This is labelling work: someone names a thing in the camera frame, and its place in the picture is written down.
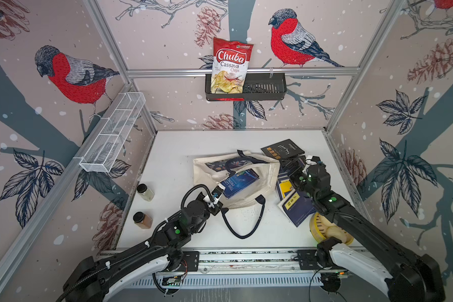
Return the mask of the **Little Prince book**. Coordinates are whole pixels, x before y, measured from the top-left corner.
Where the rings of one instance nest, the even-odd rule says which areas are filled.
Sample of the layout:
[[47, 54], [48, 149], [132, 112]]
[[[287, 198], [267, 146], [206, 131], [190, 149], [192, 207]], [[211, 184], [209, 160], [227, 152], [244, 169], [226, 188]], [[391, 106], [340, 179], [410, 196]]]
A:
[[248, 169], [229, 177], [220, 184], [225, 188], [223, 195], [230, 199], [257, 180], [259, 180], [259, 175], [253, 169]]

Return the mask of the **dark blue thin book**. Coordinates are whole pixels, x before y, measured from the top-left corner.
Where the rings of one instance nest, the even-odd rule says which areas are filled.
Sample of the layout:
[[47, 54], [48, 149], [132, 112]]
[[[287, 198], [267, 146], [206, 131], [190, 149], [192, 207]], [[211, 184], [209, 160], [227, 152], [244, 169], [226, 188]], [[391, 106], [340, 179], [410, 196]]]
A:
[[296, 190], [281, 200], [278, 207], [295, 227], [299, 227], [308, 216], [316, 212], [312, 199], [299, 194]]
[[279, 199], [282, 201], [289, 195], [293, 190], [293, 186], [290, 182], [290, 178], [286, 172], [280, 172], [276, 182], [276, 191]]

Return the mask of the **cream canvas tote bag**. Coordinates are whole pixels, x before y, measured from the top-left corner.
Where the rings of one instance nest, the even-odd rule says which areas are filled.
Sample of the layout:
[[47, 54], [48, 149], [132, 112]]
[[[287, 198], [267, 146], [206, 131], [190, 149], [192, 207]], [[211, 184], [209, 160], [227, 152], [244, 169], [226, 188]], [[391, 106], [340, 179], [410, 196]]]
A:
[[217, 186], [223, 189], [219, 201], [226, 208], [246, 208], [256, 205], [258, 197], [266, 198], [274, 192], [279, 170], [278, 160], [239, 150], [194, 159], [193, 183], [211, 190]]

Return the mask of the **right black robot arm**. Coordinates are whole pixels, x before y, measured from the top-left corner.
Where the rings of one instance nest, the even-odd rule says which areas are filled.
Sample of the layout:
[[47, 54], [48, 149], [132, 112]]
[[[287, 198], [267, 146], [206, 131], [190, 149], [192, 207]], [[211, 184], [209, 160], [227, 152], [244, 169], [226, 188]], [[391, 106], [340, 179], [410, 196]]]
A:
[[324, 163], [294, 164], [288, 175], [296, 192], [310, 198], [319, 214], [352, 235], [372, 254], [367, 257], [341, 240], [329, 238], [317, 245], [318, 265], [347, 269], [379, 289], [390, 301], [445, 300], [438, 262], [395, 242], [366, 220], [344, 197], [332, 191]]

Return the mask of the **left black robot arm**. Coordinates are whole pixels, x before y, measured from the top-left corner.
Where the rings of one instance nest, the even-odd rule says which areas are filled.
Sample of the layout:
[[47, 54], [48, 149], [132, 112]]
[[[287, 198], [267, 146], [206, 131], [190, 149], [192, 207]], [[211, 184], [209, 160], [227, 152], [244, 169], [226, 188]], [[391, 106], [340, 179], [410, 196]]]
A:
[[145, 276], [177, 269], [182, 247], [202, 231], [211, 215], [220, 213], [224, 190], [222, 185], [214, 190], [196, 185], [183, 197], [179, 211], [161, 221], [150, 238], [101, 260], [82, 260], [63, 285], [58, 301], [109, 301]]

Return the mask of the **Chuba cassava chips bag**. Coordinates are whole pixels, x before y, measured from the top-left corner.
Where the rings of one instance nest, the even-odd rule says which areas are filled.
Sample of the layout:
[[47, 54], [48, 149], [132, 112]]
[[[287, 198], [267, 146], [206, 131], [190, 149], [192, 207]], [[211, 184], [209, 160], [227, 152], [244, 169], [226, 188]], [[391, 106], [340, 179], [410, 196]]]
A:
[[242, 93], [253, 45], [237, 41], [213, 39], [211, 92]]

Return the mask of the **yellow bamboo steamer basket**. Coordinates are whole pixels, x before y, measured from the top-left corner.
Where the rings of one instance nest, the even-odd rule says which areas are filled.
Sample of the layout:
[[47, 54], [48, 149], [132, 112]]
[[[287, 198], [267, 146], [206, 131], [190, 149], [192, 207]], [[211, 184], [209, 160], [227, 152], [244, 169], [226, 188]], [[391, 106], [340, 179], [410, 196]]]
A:
[[319, 213], [315, 213], [310, 219], [310, 232], [318, 243], [331, 237], [341, 240], [346, 245], [350, 245], [354, 241], [351, 234], [330, 222]]

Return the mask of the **clear spice jar black lid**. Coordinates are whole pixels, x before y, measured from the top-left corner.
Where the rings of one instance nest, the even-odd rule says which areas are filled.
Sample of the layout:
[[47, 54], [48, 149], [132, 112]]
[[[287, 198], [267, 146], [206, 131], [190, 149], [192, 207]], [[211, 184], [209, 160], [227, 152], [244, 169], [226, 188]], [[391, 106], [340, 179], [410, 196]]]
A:
[[137, 188], [137, 193], [146, 201], [151, 202], [155, 196], [154, 192], [144, 183], [140, 183]]

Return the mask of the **brown spice jar black lid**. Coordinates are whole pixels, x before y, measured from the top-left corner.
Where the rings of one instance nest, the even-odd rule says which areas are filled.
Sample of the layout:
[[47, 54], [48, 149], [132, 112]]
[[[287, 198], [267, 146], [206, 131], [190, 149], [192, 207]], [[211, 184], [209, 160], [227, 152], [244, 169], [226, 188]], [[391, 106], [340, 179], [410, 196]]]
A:
[[152, 227], [153, 219], [146, 213], [138, 211], [133, 215], [133, 222], [141, 229], [150, 229]]

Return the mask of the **circuit board under left base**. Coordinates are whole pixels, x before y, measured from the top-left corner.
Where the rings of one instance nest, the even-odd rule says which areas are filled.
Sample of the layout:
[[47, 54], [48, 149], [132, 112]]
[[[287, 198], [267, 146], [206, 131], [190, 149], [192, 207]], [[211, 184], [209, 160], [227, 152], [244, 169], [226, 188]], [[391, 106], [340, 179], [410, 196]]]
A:
[[164, 276], [161, 279], [161, 286], [166, 289], [179, 289], [182, 282], [182, 276]]

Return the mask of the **circuit board under base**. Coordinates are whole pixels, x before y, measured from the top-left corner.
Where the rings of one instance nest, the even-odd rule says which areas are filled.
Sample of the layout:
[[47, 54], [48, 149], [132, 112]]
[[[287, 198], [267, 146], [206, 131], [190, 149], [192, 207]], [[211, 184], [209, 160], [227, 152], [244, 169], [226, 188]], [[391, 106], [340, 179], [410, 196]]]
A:
[[322, 274], [322, 278], [326, 281], [341, 280], [341, 279], [349, 278], [351, 276], [352, 276], [352, 273], [349, 271], [329, 272], [329, 273]]
[[166, 289], [179, 289], [182, 282], [182, 276], [164, 276], [161, 279], [161, 286]]

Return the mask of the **circuit board under right base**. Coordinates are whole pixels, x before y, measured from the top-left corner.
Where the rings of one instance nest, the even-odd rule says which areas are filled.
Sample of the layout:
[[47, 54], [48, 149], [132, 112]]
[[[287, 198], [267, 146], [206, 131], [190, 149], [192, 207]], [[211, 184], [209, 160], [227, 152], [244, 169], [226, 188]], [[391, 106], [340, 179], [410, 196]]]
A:
[[329, 272], [329, 273], [322, 274], [322, 278], [326, 281], [341, 280], [341, 279], [349, 278], [351, 276], [352, 276], [352, 273], [349, 271]]

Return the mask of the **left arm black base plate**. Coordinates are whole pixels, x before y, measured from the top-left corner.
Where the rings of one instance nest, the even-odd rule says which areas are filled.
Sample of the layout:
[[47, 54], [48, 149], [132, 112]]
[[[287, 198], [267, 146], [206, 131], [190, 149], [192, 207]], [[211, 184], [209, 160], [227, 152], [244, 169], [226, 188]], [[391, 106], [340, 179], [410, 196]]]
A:
[[181, 261], [184, 272], [197, 272], [200, 262], [200, 253], [198, 251], [184, 251]]

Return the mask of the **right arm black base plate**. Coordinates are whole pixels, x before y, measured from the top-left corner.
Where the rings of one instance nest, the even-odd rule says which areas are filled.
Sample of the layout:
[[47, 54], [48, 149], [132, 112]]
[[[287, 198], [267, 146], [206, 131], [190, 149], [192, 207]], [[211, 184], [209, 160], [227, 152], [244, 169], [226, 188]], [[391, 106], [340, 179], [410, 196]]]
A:
[[329, 269], [335, 271], [346, 271], [333, 263], [331, 257], [326, 252], [315, 249], [301, 249], [297, 251], [297, 261], [301, 270]]

